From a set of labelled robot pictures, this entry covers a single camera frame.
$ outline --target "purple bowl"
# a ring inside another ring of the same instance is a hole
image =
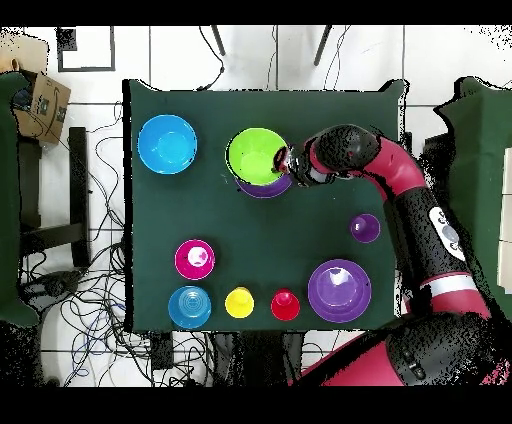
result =
[[[343,323],[358,318],[368,307],[371,296],[368,275],[351,261],[327,261],[309,279],[309,303],[326,321]]]
[[[243,183],[238,181],[238,179],[235,179],[235,181],[244,193],[258,199],[269,199],[271,197],[279,196],[292,185],[292,179],[286,174],[283,174],[276,181],[265,186]]]

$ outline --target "yellow cup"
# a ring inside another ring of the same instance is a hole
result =
[[[254,309],[254,299],[245,287],[237,287],[227,295],[224,305],[233,318],[246,318]]]

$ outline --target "light blue cup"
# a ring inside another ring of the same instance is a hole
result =
[[[211,313],[210,297],[201,287],[180,287],[169,299],[169,316],[181,328],[201,327]]]

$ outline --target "pink cup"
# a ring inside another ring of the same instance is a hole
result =
[[[174,265],[181,276],[200,280],[212,272],[215,264],[213,249],[203,240],[187,240],[174,255]]]

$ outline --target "red cup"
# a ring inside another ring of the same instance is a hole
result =
[[[272,314],[281,321],[291,321],[300,311],[299,299],[288,289],[279,289],[270,304]]]

